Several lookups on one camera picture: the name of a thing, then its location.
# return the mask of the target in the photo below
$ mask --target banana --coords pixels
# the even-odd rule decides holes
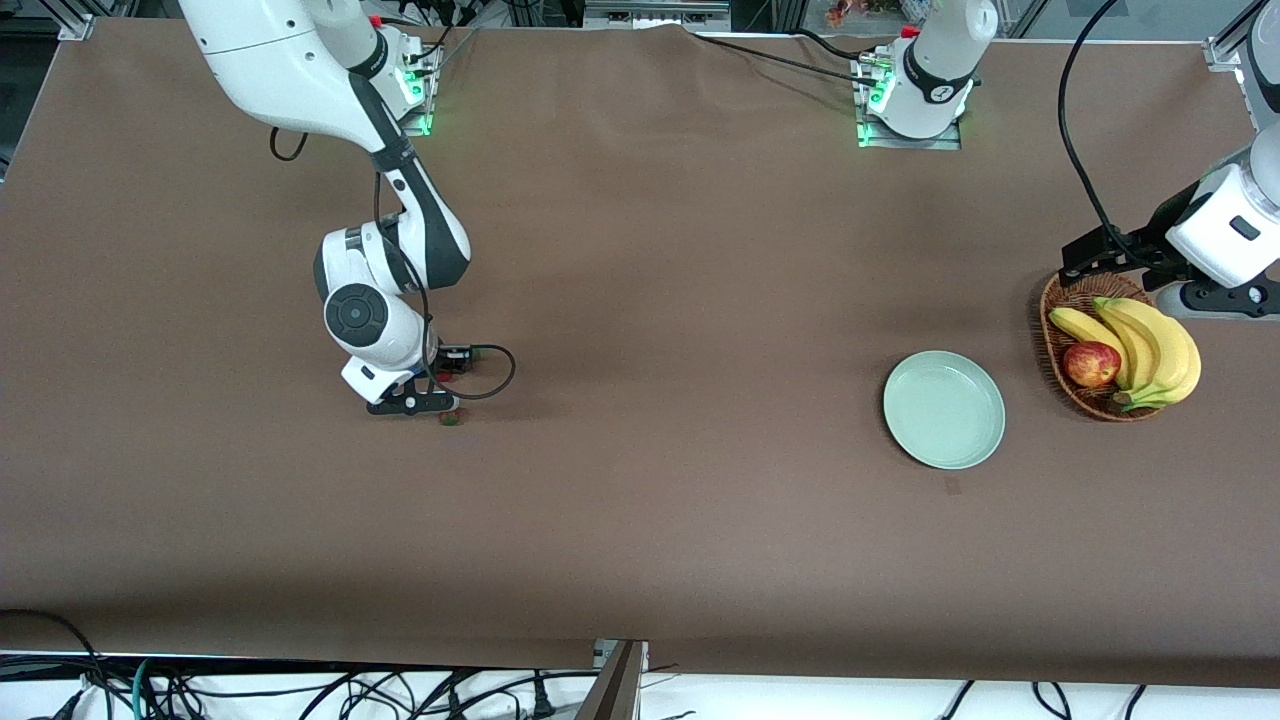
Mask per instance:
[[[1137,400],[1130,397],[1129,393],[1124,392],[1116,393],[1115,400],[1116,402],[1120,402],[1121,405],[1125,406],[1124,407],[1125,411],[1133,410],[1134,407],[1166,407],[1175,402],[1181,402],[1187,400],[1187,397],[1192,393],[1192,391],[1196,389],[1196,386],[1199,384],[1199,378],[1201,378],[1199,348],[1196,346],[1196,341],[1192,338],[1190,333],[1188,333],[1185,328],[1183,328],[1181,324],[1178,323],[1178,320],[1170,318],[1169,322],[1174,323],[1175,325],[1178,325],[1179,329],[1181,329],[1184,342],[1187,342],[1187,352],[1188,356],[1190,357],[1190,365],[1187,368],[1187,377],[1183,378],[1183,382],[1179,383],[1178,387],[1175,388],[1161,392],[1153,392],[1147,395],[1146,397],[1139,397]]]
[[[1103,304],[1110,300],[1110,297],[1094,297],[1093,309],[1102,315],[1102,320],[1125,348],[1124,363],[1120,365],[1120,373],[1116,374],[1116,386],[1123,391],[1147,387],[1156,375],[1156,365],[1160,360],[1156,348],[1129,324],[1108,319],[1107,315],[1102,314]]]
[[[1057,329],[1074,337],[1080,342],[1101,342],[1110,345],[1120,354],[1120,372],[1124,372],[1125,365],[1129,364],[1129,354],[1120,342],[1116,334],[1107,329],[1106,325],[1094,320],[1093,318],[1080,313],[1075,307],[1055,307],[1048,314],[1051,323],[1057,325]]]
[[[1144,377],[1134,377],[1128,392],[1129,405],[1181,387],[1192,365],[1192,343],[1180,323],[1149,305],[1125,297],[1102,299],[1101,302],[1096,301],[1096,306],[1112,329],[1126,327],[1155,350],[1156,364],[1151,380],[1143,382]]]

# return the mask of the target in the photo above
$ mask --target fruit basket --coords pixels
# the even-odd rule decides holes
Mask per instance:
[[[1076,310],[1101,320],[1097,311],[1093,309],[1093,299],[1100,296],[1132,297],[1147,305],[1152,304],[1151,299],[1147,297],[1147,293],[1143,292],[1140,287],[1114,273],[1088,275],[1068,288],[1064,288],[1061,283],[1059,283],[1057,273],[1055,273],[1048,281],[1048,284],[1044,286],[1044,291],[1041,293],[1039,300],[1039,325],[1041,334],[1043,336],[1043,345],[1039,348],[1041,365],[1046,369],[1046,372],[1052,374],[1057,387],[1061,388],[1061,391],[1066,393],[1066,397],[1070,398],[1076,407],[1084,411],[1085,415],[1097,420],[1111,420],[1117,423],[1146,420],[1147,418],[1160,413],[1160,410],[1155,407],[1138,407],[1125,413],[1119,405],[1111,401],[1111,396],[1116,392],[1116,387],[1114,384],[1092,389],[1078,387],[1062,370],[1062,354],[1066,352],[1066,348],[1070,347],[1075,340],[1065,332],[1057,329],[1057,327],[1048,320],[1048,314],[1055,307],[1066,306],[1075,307]]]

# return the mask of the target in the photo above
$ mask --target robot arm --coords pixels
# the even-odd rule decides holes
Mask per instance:
[[[419,291],[419,282],[449,287],[471,260],[466,231],[398,124],[422,102],[421,88],[415,99],[406,82],[421,45],[375,28],[357,0],[180,4],[232,102],[264,123],[360,145],[404,206],[329,233],[314,268],[325,325],[352,355],[343,378],[378,404],[434,360],[428,320],[399,295]]]
[[[1254,19],[1247,51],[1251,79],[1280,113],[1280,86],[1271,79],[1280,78],[1280,4],[1270,3]],[[1143,228],[1100,227],[1065,246],[1059,278],[1068,286],[1140,266],[1146,290],[1162,288],[1156,304],[1169,315],[1280,320],[1280,283],[1266,277],[1276,260],[1280,123],[1167,200]]]
[[[868,110],[901,136],[941,135],[964,113],[974,69],[998,26],[991,0],[933,5],[918,37],[900,37],[890,45],[892,74]]]

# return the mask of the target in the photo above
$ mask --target apple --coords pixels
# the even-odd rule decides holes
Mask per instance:
[[[1078,342],[1066,348],[1062,368],[1080,387],[1102,387],[1120,372],[1120,354],[1105,342]]]

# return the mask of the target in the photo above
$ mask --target light green plate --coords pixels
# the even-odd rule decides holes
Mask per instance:
[[[920,462],[963,470],[991,457],[1005,436],[1005,401],[977,363],[955,352],[918,352],[884,383],[884,420]]]

